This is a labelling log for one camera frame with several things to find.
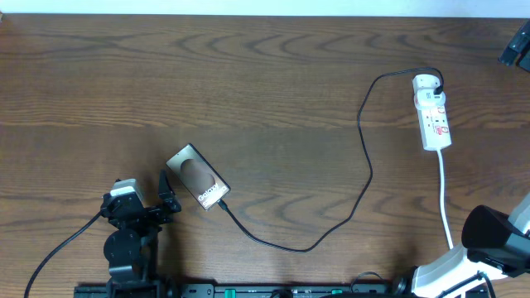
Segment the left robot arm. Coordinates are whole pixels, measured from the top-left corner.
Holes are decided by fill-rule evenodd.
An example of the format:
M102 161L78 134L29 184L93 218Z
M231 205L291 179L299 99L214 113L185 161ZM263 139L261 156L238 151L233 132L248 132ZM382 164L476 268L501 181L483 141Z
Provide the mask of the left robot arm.
M117 230L104 244L110 279L109 297L178 297L181 292L172 278L157 273L158 234L173 221L181 204L165 171L160 172L157 195L161 203L142 204L136 180L116 180L103 196L102 216Z

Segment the bronze Galaxy smartphone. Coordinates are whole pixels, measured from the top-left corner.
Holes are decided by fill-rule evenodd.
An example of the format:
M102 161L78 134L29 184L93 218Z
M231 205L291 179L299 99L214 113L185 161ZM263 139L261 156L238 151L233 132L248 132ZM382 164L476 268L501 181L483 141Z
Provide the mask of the bronze Galaxy smartphone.
M231 191L229 184L191 143L166 165L204 210L210 210Z

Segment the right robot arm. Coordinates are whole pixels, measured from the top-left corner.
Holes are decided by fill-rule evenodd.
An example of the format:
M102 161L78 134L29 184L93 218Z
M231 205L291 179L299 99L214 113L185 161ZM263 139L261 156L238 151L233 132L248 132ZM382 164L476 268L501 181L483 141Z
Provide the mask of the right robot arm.
M424 150L438 156L451 145L446 116L446 96L441 75L418 74L412 80L413 101ZM529 199L524 198L510 214L485 205L474 208L455 244L446 216L446 200L439 199L441 222L448 252L410 276L394 282L394 293L416 297L466 297L480 285L491 290L494 280L529 272Z

